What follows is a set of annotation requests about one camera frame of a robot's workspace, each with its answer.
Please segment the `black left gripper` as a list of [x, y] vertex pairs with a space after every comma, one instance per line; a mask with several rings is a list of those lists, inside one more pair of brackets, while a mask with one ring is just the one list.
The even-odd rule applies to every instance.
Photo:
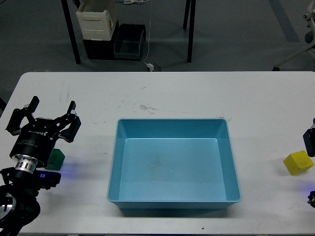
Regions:
[[[22, 109], [14, 109], [6, 130], [13, 136], [18, 136], [12, 151], [11, 159], [22, 157], [36, 159], [39, 166], [48, 165], [57, 139], [72, 143], [81, 126], [76, 114], [75, 101], [71, 101], [65, 115], [56, 119], [36, 118], [33, 113], [39, 104], [39, 98], [34, 96], [31, 102]], [[22, 120], [29, 123], [20, 127]]]

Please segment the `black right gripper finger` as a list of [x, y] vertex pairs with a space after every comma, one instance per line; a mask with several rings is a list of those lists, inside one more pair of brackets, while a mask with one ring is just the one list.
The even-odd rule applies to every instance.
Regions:
[[303, 134], [303, 140], [306, 147], [306, 152], [309, 157], [315, 156], [315, 119], [312, 126]]

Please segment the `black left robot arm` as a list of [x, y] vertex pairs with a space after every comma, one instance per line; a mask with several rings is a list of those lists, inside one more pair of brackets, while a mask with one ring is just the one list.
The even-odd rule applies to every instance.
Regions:
[[34, 118], [39, 99], [15, 109], [6, 130], [17, 140], [10, 153], [16, 166], [2, 169], [4, 184], [0, 187], [0, 234], [16, 236], [40, 214], [37, 196], [40, 189], [49, 190], [60, 183], [65, 155], [55, 148], [58, 139], [73, 142], [81, 121], [76, 104], [71, 101], [65, 115], [55, 118]]

